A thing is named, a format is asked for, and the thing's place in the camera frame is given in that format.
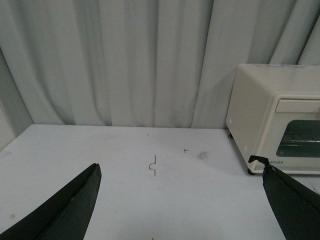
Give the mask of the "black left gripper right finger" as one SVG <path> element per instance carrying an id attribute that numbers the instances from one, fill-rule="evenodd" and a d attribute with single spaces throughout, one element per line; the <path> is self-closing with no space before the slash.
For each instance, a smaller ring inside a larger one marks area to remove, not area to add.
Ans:
<path id="1" fill-rule="evenodd" d="M 271 165 L 268 158 L 251 155 L 248 162 L 264 165 L 263 188 L 287 240 L 320 238 L 320 195 Z"/>

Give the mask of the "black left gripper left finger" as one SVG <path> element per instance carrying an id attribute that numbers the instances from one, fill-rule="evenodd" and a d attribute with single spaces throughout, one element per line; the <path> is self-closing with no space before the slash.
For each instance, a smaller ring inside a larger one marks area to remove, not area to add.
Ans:
<path id="1" fill-rule="evenodd" d="M 2 240 L 83 240 L 102 173 L 93 163 L 42 205 L 0 234 Z"/>

